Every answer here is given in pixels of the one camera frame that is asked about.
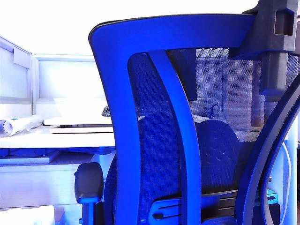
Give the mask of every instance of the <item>office chair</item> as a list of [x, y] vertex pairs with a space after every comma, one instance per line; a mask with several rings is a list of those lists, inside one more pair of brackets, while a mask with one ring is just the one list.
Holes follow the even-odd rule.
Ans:
[[[116, 142], [105, 225], [252, 225], [257, 190], [261, 224], [273, 224], [267, 181], [300, 106], [297, 7], [261, 0], [242, 15], [91, 31]], [[218, 217], [236, 189], [234, 215]]]

